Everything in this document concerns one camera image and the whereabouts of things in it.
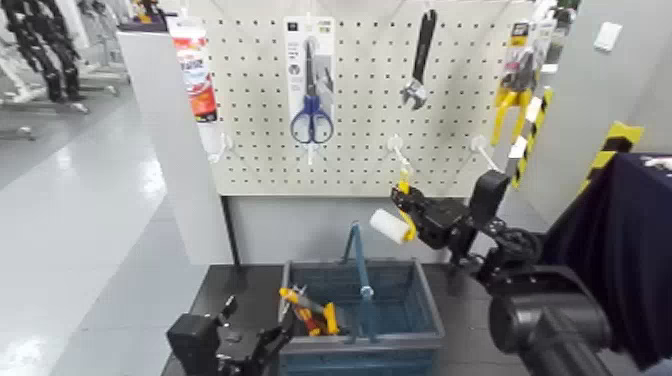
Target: light switch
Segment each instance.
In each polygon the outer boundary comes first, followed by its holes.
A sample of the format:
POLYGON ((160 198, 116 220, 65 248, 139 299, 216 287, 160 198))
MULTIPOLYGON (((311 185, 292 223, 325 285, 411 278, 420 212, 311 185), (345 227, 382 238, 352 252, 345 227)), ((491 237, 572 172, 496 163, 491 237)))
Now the light switch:
POLYGON ((595 39, 595 48, 611 52, 614 49, 614 44, 618 39, 618 35, 621 33, 623 25, 605 22, 600 28, 600 33, 597 34, 597 39, 595 39))

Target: wrench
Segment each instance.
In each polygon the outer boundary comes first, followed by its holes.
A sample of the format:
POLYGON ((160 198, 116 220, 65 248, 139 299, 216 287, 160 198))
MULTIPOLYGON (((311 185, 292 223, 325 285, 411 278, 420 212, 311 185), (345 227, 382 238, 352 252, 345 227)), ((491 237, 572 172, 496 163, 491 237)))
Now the wrench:
POLYGON ((418 37, 418 46, 415 50, 415 63, 413 65, 413 77, 411 81, 401 89, 401 102, 406 104, 410 98, 413 98, 413 110, 417 110, 427 102, 427 92, 425 91, 423 76, 425 74, 425 65, 429 55, 429 47, 432 44, 432 36, 436 28, 436 11, 430 9, 422 15, 420 24, 420 35, 418 37))

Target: floor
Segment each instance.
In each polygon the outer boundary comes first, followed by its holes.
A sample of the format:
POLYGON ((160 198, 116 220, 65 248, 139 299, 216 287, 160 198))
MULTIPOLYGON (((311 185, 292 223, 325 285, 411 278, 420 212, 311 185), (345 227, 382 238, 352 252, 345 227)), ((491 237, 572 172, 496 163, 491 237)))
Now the floor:
POLYGON ((205 273, 188 265, 161 205, 131 89, 86 104, 85 116, 0 112, 3 127, 37 136, 0 141, 0 301, 12 307, 0 323, 3 376, 159 373, 163 333, 205 273))

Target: white wall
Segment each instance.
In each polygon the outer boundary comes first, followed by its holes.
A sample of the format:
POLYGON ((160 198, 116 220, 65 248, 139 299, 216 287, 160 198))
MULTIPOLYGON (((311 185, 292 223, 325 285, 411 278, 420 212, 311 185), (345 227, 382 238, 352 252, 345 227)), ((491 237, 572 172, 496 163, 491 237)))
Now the white wall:
POLYGON ((645 127, 636 151, 672 152, 667 88, 672 85, 672 3, 584 1, 550 82, 546 124, 530 157, 522 192, 549 223, 576 197, 614 121, 645 127), (623 25, 611 53, 593 42, 603 22, 623 25))

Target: black cloth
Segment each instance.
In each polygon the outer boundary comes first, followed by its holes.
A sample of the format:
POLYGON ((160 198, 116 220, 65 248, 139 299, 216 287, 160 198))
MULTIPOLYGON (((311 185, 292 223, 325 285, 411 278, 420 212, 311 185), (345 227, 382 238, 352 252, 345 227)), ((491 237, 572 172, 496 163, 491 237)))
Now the black cloth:
POLYGON ((672 356, 672 177, 642 156, 615 155, 549 230, 543 255, 583 279, 640 369, 672 356))

